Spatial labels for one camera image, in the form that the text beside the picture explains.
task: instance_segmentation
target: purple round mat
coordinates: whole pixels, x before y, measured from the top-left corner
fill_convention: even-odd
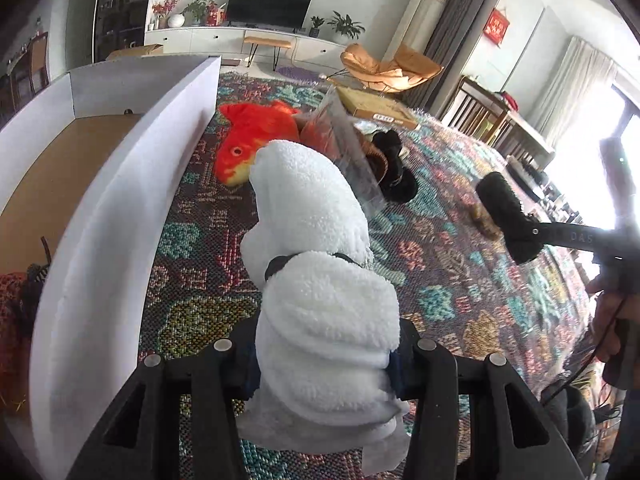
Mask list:
[[[306,68],[299,68],[297,66],[281,66],[276,72],[289,79],[295,79],[297,81],[311,81],[312,83],[321,83],[319,75],[316,72],[311,72]]]

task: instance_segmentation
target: television screen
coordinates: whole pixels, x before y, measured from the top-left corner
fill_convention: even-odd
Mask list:
[[[229,0],[230,22],[302,28],[311,0]]]

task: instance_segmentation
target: red hanging decoration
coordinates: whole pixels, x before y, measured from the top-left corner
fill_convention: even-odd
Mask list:
[[[484,34],[496,45],[500,45],[504,39],[504,35],[507,33],[509,27],[509,20],[499,10],[494,9],[491,11],[489,19],[486,20],[484,26]]]

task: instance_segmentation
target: white vase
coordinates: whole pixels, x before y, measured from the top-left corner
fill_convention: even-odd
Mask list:
[[[341,45],[348,45],[350,43],[355,43],[355,40],[351,40],[349,36],[345,36],[340,34],[340,32],[334,32],[334,43],[338,43]]]
[[[178,28],[184,25],[184,16],[181,14],[174,14],[169,18],[169,28]]]

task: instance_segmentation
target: red fish plush toy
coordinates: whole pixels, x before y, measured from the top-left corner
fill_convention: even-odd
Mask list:
[[[299,110],[274,101],[270,106],[238,103],[220,106],[231,122],[231,129],[216,154],[215,175],[225,186],[238,186],[249,180],[249,168],[255,152],[270,140],[300,142],[298,126],[292,115]]]

